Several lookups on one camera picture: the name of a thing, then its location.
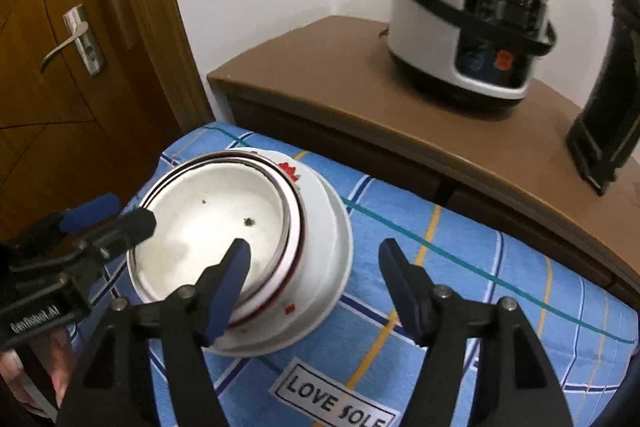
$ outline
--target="rice cooker handle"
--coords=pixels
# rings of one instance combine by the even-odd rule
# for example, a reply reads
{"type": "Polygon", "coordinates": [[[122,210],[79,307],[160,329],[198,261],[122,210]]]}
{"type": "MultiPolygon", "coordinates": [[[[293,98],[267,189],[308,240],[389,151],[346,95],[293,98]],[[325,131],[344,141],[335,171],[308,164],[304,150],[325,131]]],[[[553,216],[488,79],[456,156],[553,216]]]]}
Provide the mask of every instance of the rice cooker handle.
{"type": "Polygon", "coordinates": [[[475,15],[458,10],[441,0],[414,0],[423,8],[445,22],[470,33],[473,36],[496,42],[501,48],[514,54],[542,57],[548,54],[558,40],[551,22],[546,25],[545,41],[531,39],[526,35],[486,22],[475,15]]]}

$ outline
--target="screw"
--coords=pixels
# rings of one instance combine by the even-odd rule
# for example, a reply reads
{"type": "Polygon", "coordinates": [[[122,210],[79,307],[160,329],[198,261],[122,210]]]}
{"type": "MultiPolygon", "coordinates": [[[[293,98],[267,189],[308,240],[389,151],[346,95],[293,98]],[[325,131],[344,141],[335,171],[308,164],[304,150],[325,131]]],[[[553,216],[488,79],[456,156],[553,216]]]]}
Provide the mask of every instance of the screw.
{"type": "Polygon", "coordinates": [[[180,299],[193,299],[196,295],[196,288],[192,284],[185,284],[178,288],[178,297],[180,299]]]}
{"type": "Polygon", "coordinates": [[[127,301],[124,297],[118,297],[111,303],[111,309],[116,310],[117,312],[121,312],[124,308],[127,307],[129,301],[127,301]]]}
{"type": "Polygon", "coordinates": [[[436,297],[440,297],[441,299],[446,299],[453,295],[453,290],[449,288],[446,284],[436,284],[433,287],[433,294],[436,297]]]}
{"type": "Polygon", "coordinates": [[[514,311],[518,307],[518,301],[513,297],[503,297],[500,299],[500,306],[502,306],[508,312],[514,311]]]}

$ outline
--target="wooden door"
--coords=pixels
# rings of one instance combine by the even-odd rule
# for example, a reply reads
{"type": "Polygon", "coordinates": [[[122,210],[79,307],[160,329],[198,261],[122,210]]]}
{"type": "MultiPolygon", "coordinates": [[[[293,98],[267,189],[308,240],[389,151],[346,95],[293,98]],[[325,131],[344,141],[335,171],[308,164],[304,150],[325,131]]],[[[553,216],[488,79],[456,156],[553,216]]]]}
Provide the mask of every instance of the wooden door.
{"type": "Polygon", "coordinates": [[[105,192],[126,202],[181,134],[129,0],[0,0],[0,239],[105,192]],[[106,67],[89,76],[62,15],[83,4],[106,67]]]}

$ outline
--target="bowl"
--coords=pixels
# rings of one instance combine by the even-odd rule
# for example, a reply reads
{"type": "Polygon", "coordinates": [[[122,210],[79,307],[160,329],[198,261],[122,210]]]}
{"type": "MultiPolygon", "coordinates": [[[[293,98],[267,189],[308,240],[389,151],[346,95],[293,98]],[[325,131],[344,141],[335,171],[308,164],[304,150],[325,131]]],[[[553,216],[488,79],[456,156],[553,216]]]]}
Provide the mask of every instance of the bowl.
{"type": "Polygon", "coordinates": [[[305,247],[292,278],[260,314],[228,328],[207,349],[227,357],[256,357],[309,334],[336,305],[353,260],[346,209],[335,189],[313,169],[276,151],[256,151],[295,172],[305,205],[305,247]]]}
{"type": "Polygon", "coordinates": [[[129,275],[143,302],[193,284],[220,262],[234,238],[249,243],[252,261],[230,327],[268,307],[298,264],[304,212],[292,180],[251,153],[198,156],[158,180],[140,206],[153,211],[155,234],[127,253],[129,275]]]}

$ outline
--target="blue checkered cloth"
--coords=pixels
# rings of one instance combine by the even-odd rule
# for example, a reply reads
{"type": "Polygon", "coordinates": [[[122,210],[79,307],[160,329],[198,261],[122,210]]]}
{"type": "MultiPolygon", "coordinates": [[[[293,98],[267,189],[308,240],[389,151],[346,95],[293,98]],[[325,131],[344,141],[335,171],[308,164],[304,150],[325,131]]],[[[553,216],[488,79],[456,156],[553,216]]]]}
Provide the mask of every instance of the blue checkered cloth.
{"type": "MultiPolygon", "coordinates": [[[[424,358],[398,324],[378,269],[378,246],[394,237],[407,257],[422,260],[436,283],[466,299],[521,304],[545,346],[576,427],[586,427],[620,385],[638,343],[638,316],[603,289],[513,237],[459,216],[414,194],[312,152],[229,124],[209,124],[172,144],[153,178],[126,210],[174,166],[194,156],[250,146],[276,150],[315,169],[340,194],[354,236],[353,271],[333,312],[304,339],[264,357],[233,359],[205,352],[212,381],[231,426],[310,426],[313,420],[276,400],[269,389],[294,358],[356,393],[403,412],[424,358]]],[[[126,260],[110,263],[94,286],[91,316],[72,328],[81,349],[110,301],[140,302],[126,260]]],[[[460,399],[452,425],[466,426],[478,367],[478,342],[469,340],[460,399]]],[[[150,356],[163,427],[176,423],[159,342],[150,356]]]]}

